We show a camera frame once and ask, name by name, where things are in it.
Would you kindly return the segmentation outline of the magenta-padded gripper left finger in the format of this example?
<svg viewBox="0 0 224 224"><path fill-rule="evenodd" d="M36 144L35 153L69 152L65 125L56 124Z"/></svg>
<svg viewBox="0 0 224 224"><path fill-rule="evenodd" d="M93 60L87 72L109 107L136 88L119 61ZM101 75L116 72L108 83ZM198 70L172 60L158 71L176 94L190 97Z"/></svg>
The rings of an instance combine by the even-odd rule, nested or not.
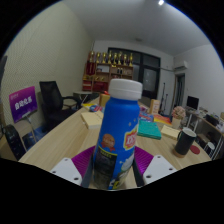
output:
<svg viewBox="0 0 224 224"><path fill-rule="evenodd" d="M92 146L73 158L63 158L51 173L78 186L88 188L92 176L92 159L95 147Z"/></svg>

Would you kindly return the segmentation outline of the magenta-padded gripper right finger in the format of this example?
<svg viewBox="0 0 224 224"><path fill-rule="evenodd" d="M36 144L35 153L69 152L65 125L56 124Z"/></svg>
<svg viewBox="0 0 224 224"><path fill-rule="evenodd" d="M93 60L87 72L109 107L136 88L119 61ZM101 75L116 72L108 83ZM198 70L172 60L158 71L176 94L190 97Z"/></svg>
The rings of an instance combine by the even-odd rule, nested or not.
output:
<svg viewBox="0 0 224 224"><path fill-rule="evenodd" d="M153 156L135 147L133 172L136 185L143 187L176 172L176 169L162 155Z"/></svg>

